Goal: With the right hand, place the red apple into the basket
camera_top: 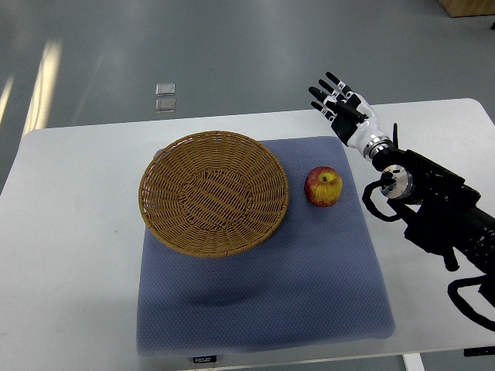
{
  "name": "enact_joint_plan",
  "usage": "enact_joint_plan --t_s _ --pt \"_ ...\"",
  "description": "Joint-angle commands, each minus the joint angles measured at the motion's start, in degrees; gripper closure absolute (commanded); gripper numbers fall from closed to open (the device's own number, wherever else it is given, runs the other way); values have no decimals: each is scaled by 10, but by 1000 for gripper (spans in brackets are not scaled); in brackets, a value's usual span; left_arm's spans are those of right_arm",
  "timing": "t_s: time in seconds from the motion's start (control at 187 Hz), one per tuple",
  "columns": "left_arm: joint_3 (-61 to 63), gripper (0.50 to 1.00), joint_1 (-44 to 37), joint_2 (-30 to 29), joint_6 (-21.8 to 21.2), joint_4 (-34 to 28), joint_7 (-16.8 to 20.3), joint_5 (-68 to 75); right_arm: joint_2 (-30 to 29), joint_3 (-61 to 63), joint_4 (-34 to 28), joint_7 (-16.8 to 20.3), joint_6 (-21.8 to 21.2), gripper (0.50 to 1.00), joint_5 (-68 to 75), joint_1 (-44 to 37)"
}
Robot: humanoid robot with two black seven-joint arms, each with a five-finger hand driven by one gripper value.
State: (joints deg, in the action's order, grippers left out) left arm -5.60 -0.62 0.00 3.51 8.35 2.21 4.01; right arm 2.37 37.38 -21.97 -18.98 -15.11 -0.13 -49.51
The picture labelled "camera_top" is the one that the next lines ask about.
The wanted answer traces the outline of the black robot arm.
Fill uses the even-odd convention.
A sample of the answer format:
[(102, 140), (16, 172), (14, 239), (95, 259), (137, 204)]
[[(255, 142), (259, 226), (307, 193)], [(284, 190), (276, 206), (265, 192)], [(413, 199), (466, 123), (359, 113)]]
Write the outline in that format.
[(380, 220), (403, 220), (405, 238), (443, 257), (456, 271), (458, 250), (489, 279), (494, 278), (494, 218), (477, 207), (480, 194), (465, 180), (388, 136), (368, 102), (332, 73), (310, 87), (311, 105), (332, 130), (381, 173), (365, 187), (363, 203)]

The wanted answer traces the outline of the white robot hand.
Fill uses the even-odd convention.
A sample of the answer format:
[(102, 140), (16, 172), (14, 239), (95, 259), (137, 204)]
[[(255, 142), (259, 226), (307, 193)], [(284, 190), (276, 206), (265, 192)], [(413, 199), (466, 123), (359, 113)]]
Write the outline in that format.
[(373, 158), (379, 151), (390, 148), (391, 139), (381, 130), (378, 116), (364, 98), (331, 72), (327, 71), (326, 77), (335, 87), (325, 80), (318, 80), (325, 92), (309, 87), (314, 98), (326, 101), (325, 106), (316, 101), (311, 106), (331, 120), (331, 127), (342, 143), (358, 150), (364, 158)]

